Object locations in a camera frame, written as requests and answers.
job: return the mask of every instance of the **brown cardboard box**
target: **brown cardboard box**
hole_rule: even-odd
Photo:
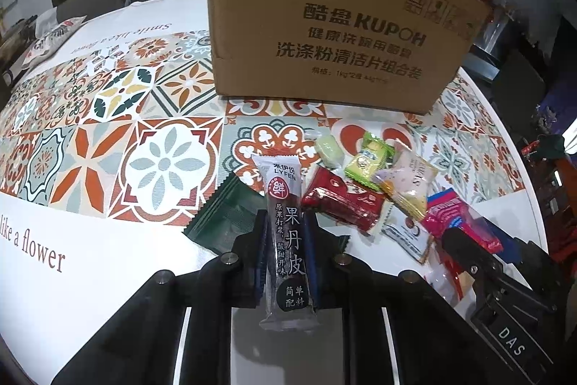
[[[216,91],[424,114],[455,76],[480,0],[208,0]]]

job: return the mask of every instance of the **dark green snack package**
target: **dark green snack package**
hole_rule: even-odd
[[[238,235],[252,231],[257,211],[266,208],[264,196],[231,173],[188,223],[184,234],[221,255],[233,248]]]

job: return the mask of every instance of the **tile pattern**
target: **tile pattern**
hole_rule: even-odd
[[[365,131],[398,138],[467,201],[524,188],[497,126],[457,74],[423,116],[216,94],[207,31],[99,49],[17,84],[0,111],[0,191],[98,218],[185,226],[229,172],[262,190],[252,153],[319,161],[331,132],[348,158]]]

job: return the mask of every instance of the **table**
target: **table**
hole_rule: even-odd
[[[349,159],[365,130],[400,139],[439,169],[435,192],[454,187],[511,235],[546,249],[520,157],[464,70],[421,117],[310,101],[225,100],[215,92],[210,57],[206,0],[138,3],[88,22],[29,73],[1,112],[0,212],[12,232],[0,240],[0,292],[10,299],[0,334],[39,384],[155,271],[183,274],[213,256],[182,228],[229,172],[262,189],[252,153],[290,148],[304,174],[318,162],[307,129],[331,132]],[[387,237],[370,241],[325,216],[321,225],[350,234],[347,251],[374,270],[430,269]],[[233,315],[236,342],[243,315]],[[238,331],[234,318],[243,318]],[[325,327],[319,338],[338,342],[334,335]],[[237,383],[267,363],[255,354],[235,343]],[[47,360],[36,360],[40,355]],[[330,366],[334,357],[320,361]],[[283,380],[265,369],[271,383]]]

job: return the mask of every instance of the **pink snack package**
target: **pink snack package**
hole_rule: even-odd
[[[437,238],[450,227],[460,227],[489,253],[503,250],[501,242],[493,234],[485,218],[464,202],[452,188],[428,198],[427,212],[421,224]]]

